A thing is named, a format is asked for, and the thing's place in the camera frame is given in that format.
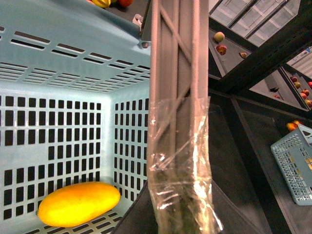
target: small blue basket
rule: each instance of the small blue basket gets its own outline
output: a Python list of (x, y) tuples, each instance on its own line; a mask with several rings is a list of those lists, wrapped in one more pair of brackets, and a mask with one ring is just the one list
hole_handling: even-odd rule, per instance
[(298, 125), (271, 146), (292, 197), (300, 206), (312, 205), (312, 129)]

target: metal beam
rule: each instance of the metal beam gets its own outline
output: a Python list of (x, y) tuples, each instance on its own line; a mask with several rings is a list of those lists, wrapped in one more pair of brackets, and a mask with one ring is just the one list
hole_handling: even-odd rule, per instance
[(226, 74), (213, 88), (238, 94), (250, 89), (312, 42), (312, 4), (302, 1), (298, 15)]
[(152, 0), (146, 6), (144, 20), (141, 26), (141, 40), (151, 41), (152, 33)]
[(194, 187), (197, 169), (211, 176), (208, 141), (196, 153), (193, 139), (208, 130), (208, 31), (207, 0), (153, 0), (148, 181), (159, 233), (208, 233), (209, 191), (200, 207)]
[(250, 1), (244, 8), (241, 10), (238, 15), (228, 24), (229, 28), (232, 28), (257, 2), (258, 0)]
[(281, 4), (279, 4), (272, 12), (270, 12), (255, 28), (253, 28), (245, 38), (250, 38), (258, 29), (260, 29), (266, 22), (268, 22), (280, 9), (282, 9), (288, 0), (284, 0)]

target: yellow fruit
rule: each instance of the yellow fruit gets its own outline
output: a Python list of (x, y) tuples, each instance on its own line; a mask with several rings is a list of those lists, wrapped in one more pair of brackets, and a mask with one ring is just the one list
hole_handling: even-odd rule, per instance
[(111, 4), (111, 0), (92, 0), (92, 1), (94, 2), (95, 5), (102, 8), (109, 7), (109, 5)]
[(220, 43), (223, 41), (224, 39), (224, 34), (222, 32), (217, 32), (215, 35), (214, 35), (214, 40), (217, 42), (217, 43)]
[(114, 208), (119, 191), (102, 182), (70, 185), (49, 194), (38, 209), (38, 217), (52, 227), (74, 227)]

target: shelf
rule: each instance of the shelf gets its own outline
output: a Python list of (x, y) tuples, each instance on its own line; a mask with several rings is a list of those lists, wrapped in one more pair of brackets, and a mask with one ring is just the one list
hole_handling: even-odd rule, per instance
[[(272, 233), (235, 145), (223, 110), (231, 105), (228, 98), (211, 98), (209, 108), (209, 155), (213, 179), (239, 211), (263, 233)], [(226, 206), (217, 207), (217, 211)]]
[(286, 129), (287, 122), (298, 119), (309, 127), (312, 126), (312, 122), (306, 119), (299, 119), (292, 114), (255, 107), (247, 102), (239, 102), (239, 105), (250, 128), (250, 137), (254, 143), (265, 177), (291, 231), (285, 233), (309, 233), (312, 229), (312, 206), (298, 206), (295, 204), (271, 153), (270, 146), (288, 133)]

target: clear plastic film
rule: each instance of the clear plastic film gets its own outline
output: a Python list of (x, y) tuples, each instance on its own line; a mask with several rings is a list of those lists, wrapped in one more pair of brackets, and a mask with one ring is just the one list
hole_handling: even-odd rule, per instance
[(148, 181), (159, 234), (216, 234), (208, 155), (209, 98), (151, 103)]

